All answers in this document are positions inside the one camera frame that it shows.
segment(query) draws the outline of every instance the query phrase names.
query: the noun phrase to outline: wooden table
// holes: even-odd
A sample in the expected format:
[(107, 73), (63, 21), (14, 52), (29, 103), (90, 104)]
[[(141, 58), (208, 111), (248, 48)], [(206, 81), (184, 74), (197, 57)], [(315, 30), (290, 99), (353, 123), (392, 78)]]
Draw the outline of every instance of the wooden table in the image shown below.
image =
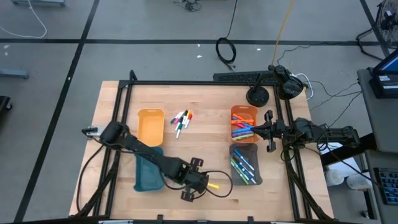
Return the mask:
[[(93, 125), (107, 125), (111, 121), (118, 82), (103, 82), (93, 118)], [(272, 87), (269, 102), (258, 108), (257, 123), (264, 122), (264, 113), (273, 110), (276, 114), (275, 96)], [(234, 105), (247, 105), (247, 86), (203, 86), (203, 85), (134, 85), (129, 106), (127, 125), (131, 133), (136, 134), (138, 116), (141, 108), (161, 108), (165, 111), (164, 143), (161, 146), (167, 156), (181, 157), (190, 161), (192, 157), (202, 158), (202, 170), (224, 170), (231, 173), (229, 164), (230, 109)], [(119, 116), (122, 114), (123, 102)], [(290, 101), (294, 118), (310, 119), (305, 93)], [(284, 119), (287, 115), (282, 102)], [(188, 129), (183, 129), (180, 137), (175, 138), (174, 125), (169, 121), (181, 110), (193, 111), (194, 117)], [(216, 198), (206, 194), (193, 203), (180, 199), (180, 191), (164, 188), (158, 192), (136, 192), (136, 158), (123, 154), (119, 165), (118, 180), (115, 189), (111, 218), (151, 219), (163, 214), (165, 220), (247, 220), (253, 216), (255, 221), (293, 221), (292, 204), (285, 163), (280, 159), (282, 143), (274, 139), (277, 150), (266, 152), (267, 141), (260, 139), (258, 145), (259, 168), (263, 183), (256, 186), (234, 187), (227, 198)], [(83, 164), (99, 148), (99, 144), (88, 141), (83, 157)], [(83, 176), (80, 205), (83, 206), (92, 196), (98, 185), (103, 152), (99, 153), (88, 165)], [(317, 153), (302, 149), (302, 164), (307, 182), (307, 189), (325, 213), (333, 216), (329, 194), (320, 157)], [(223, 175), (212, 175), (211, 182), (220, 185), (218, 194), (229, 190), (229, 181)], [(297, 189), (300, 216), (305, 217), (302, 197)], [(102, 199), (101, 212), (104, 213)], [(76, 192), (70, 214), (77, 212)]]

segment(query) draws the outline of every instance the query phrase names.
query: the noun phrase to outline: pen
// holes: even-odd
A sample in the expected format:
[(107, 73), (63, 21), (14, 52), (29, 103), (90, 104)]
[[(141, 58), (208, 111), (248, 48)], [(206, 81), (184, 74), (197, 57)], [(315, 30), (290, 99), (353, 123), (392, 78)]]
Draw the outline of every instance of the pen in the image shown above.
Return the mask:
[(250, 170), (248, 170), (248, 169), (243, 165), (243, 163), (240, 161), (240, 159), (239, 159), (238, 156), (235, 156), (235, 155), (233, 154), (233, 155), (232, 155), (232, 158), (235, 160), (235, 162), (236, 162), (238, 165), (241, 165), (241, 167), (243, 167), (243, 169), (244, 169), (246, 172), (248, 172), (252, 177), (254, 177), (254, 174), (253, 174)]
[(238, 172), (239, 172), (240, 174), (242, 174), (242, 176), (243, 176), (246, 180), (250, 180), (249, 177), (248, 177), (246, 174), (244, 174), (244, 172), (241, 171), (241, 169), (239, 169), (239, 166), (236, 164), (236, 162), (235, 162), (232, 158), (231, 158), (231, 162), (234, 164), (234, 166), (237, 168)]
[(175, 127), (175, 131), (178, 130), (178, 127), (180, 126), (180, 124), (182, 125), (182, 119), (184, 119), (183, 116), (180, 117), (180, 120), (178, 121), (178, 124), (177, 124), (177, 126)]
[(247, 160), (245, 160), (245, 158), (242, 156), (242, 154), (240, 154), (240, 153), (238, 152), (238, 150), (234, 149), (234, 152), (236, 153), (236, 155), (238, 155), (239, 158), (242, 159), (242, 161), (243, 161), (245, 164), (247, 164), (247, 165), (250, 167), (250, 169), (252, 169), (252, 170), (254, 171), (253, 166), (251, 166), (250, 163), (249, 163)]
[(190, 111), (189, 116), (187, 118), (187, 122), (185, 123), (185, 128), (188, 127), (189, 122), (192, 120), (192, 112)]
[(238, 119), (244, 119), (244, 118), (242, 118), (241, 116), (239, 116), (239, 115), (237, 115), (237, 114), (232, 114), (232, 116), (234, 116), (235, 118), (238, 118)]
[(243, 124), (243, 123), (253, 123), (254, 120), (252, 119), (246, 119), (246, 120), (233, 120), (231, 121), (231, 124)]
[(235, 165), (232, 163), (232, 161), (231, 161), (231, 166), (234, 167), (235, 171), (236, 171), (236, 172), (238, 173), (238, 175), (242, 178), (243, 182), (244, 182), (246, 185), (249, 185), (249, 182), (242, 176), (242, 174), (239, 173), (238, 168), (235, 167)]
[(251, 131), (251, 128), (242, 128), (242, 129), (237, 129), (237, 130), (232, 130), (232, 133), (240, 133), (240, 132), (244, 132), (244, 131)]
[(253, 134), (252, 131), (244, 131), (242, 133), (234, 133), (232, 134), (232, 137), (238, 137), (238, 136), (242, 136), (242, 135), (246, 135), (246, 134)]
[(178, 121), (180, 120), (181, 116), (184, 114), (184, 111), (181, 111), (180, 116), (176, 117), (174, 124), (177, 124)]
[(177, 135), (175, 137), (176, 139), (178, 139), (178, 137), (180, 136), (181, 129), (182, 129), (182, 124), (179, 123), (179, 125), (177, 127), (178, 127), (178, 130), (177, 130)]
[(191, 111), (188, 111), (187, 116), (185, 117), (185, 122), (183, 123), (183, 125), (187, 124), (188, 118), (191, 115)]
[[(237, 117), (232, 117), (232, 119), (233, 120), (239, 120)], [(247, 127), (247, 128), (253, 128), (254, 126), (253, 125), (250, 125), (250, 124), (246, 124), (246, 123), (244, 123), (244, 124), (242, 124), (243, 126), (245, 126), (245, 127)]]
[(254, 178), (251, 176), (251, 174), (249, 174), (249, 172), (246, 171), (245, 168), (241, 164), (239, 164), (238, 161), (235, 161), (235, 163), (236, 163), (237, 167), (242, 170), (242, 173), (245, 174), (245, 177), (250, 177), (250, 181), (253, 182), (254, 184), (257, 184), (257, 182), (254, 180)]
[(188, 110), (185, 110), (183, 119), (182, 119), (182, 124), (185, 124), (185, 120), (187, 119), (187, 114), (188, 114)]
[(253, 137), (253, 136), (254, 136), (254, 134), (245, 134), (245, 135), (241, 135), (241, 136), (238, 136), (238, 137), (234, 137), (234, 138), (232, 138), (232, 140), (239, 141), (239, 140), (242, 140), (242, 139), (245, 139), (245, 138), (250, 138), (250, 137)]
[(179, 119), (180, 118), (180, 116), (181, 116), (181, 114), (182, 114), (182, 111), (181, 112), (179, 112), (171, 121), (170, 121), (170, 124), (173, 124), (174, 123), (174, 121), (176, 120), (176, 119)]

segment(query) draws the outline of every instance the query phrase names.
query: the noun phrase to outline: orange container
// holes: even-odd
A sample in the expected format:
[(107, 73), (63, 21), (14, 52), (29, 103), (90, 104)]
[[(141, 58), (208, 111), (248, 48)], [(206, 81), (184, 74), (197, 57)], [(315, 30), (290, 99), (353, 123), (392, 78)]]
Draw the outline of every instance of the orange container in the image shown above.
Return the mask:
[(138, 111), (137, 138), (150, 147), (163, 143), (164, 111), (162, 109), (141, 109)]
[[(231, 120), (232, 114), (237, 114), (238, 116), (242, 117), (243, 119), (252, 119), (254, 120), (253, 126), (257, 126), (257, 108), (254, 106), (246, 106), (246, 105), (236, 105), (231, 108)], [(241, 129), (236, 124), (231, 124), (231, 138), (232, 138), (232, 131)], [(255, 143), (259, 140), (257, 134), (253, 137), (242, 139), (240, 141), (234, 141), (236, 143)]]

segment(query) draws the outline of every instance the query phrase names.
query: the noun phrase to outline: teal container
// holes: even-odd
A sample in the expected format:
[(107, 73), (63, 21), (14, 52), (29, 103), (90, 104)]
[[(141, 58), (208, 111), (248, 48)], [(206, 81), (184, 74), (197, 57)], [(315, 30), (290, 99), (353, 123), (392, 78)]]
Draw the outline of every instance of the teal container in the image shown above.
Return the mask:
[[(163, 155), (161, 147), (153, 147)], [(141, 156), (136, 156), (136, 184), (137, 192), (155, 191), (163, 188), (164, 183), (159, 173), (159, 168)]]

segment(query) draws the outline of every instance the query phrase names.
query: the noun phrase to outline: gray floor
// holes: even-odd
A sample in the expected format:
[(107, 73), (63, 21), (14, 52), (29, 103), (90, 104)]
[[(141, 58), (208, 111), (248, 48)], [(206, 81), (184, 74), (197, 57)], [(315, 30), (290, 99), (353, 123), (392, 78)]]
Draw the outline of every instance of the gray floor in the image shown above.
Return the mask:
[[(367, 0), (372, 13), (378, 1)], [(93, 0), (67, 0), (66, 8), (35, 7), (49, 30), (49, 39), (79, 39)], [(89, 39), (217, 39), (226, 35), (232, 0), (203, 0), (203, 8), (188, 13), (172, 0), (101, 0)], [(288, 0), (238, 1), (230, 39), (275, 40)], [(24, 35), (40, 35), (42, 28), (28, 8), (0, 2), (0, 26)], [(354, 40), (370, 28), (357, 0), (301, 0), (295, 3), (283, 40)], [(0, 38), (14, 38), (0, 30)], [(375, 41), (374, 34), (365, 40)], [(11, 222), (25, 191), (34, 162), (62, 89), (77, 44), (0, 44), (0, 67), (30, 72), (30, 79), (0, 78), (0, 95), (12, 97), (10, 112), (0, 134), (0, 223)], [(294, 45), (281, 45), (279, 56)], [(265, 70), (273, 45), (237, 45), (236, 71)], [(366, 47), (382, 57), (380, 47)], [(321, 81), (330, 93), (356, 81), (356, 71), (372, 67), (356, 46), (313, 46), (286, 53), (281, 60), (294, 73)], [(140, 80), (211, 80), (229, 72), (208, 44), (86, 44), (70, 85), (25, 221), (66, 217), (72, 201), (86, 139), (80, 129), (91, 123), (103, 80), (128, 77), (133, 69)], [(314, 84), (310, 108), (328, 97)], [(354, 86), (347, 93), (358, 90)], [(336, 98), (312, 111), (314, 123), (331, 124), (351, 100)], [(335, 126), (354, 126), (371, 132), (362, 97), (358, 97)], [(361, 192), (344, 185), (330, 188), (336, 218), (348, 222), (377, 223), (359, 216), (365, 209)]]

